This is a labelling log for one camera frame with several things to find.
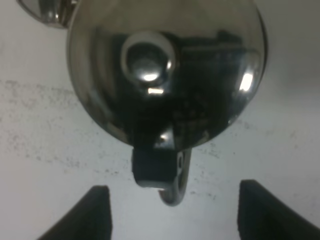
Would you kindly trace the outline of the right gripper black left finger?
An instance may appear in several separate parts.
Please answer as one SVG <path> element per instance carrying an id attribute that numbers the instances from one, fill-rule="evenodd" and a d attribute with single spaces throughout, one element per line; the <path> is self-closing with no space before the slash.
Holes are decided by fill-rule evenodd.
<path id="1" fill-rule="evenodd" d="M 110 240 L 111 200 L 106 185 L 93 186 L 41 240 Z"/>

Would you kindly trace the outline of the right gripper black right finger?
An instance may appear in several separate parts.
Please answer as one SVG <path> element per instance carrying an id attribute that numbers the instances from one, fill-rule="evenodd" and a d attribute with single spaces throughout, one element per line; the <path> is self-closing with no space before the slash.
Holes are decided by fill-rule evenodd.
<path id="1" fill-rule="evenodd" d="M 320 229 L 253 179 L 239 184 L 237 229 L 242 240 L 318 240 Z"/>

